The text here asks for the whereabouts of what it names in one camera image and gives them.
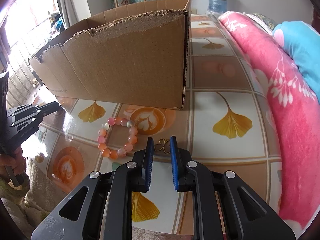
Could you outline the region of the person left hand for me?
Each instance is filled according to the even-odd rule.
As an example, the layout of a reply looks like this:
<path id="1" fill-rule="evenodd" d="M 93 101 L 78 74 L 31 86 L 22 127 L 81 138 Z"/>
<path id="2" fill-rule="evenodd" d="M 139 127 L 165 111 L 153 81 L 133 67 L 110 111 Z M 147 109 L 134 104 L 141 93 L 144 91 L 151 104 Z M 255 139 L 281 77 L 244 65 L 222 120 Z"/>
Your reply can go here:
<path id="1" fill-rule="evenodd" d="M 22 174 L 25 171 L 25 158 L 23 157 L 23 150 L 18 147 L 14 152 L 15 157 L 11 157 L 7 154 L 1 154 L 0 156 L 0 174 L 7 183 L 10 181 L 10 176 L 6 171 L 6 166 L 11 167 L 14 175 Z"/>

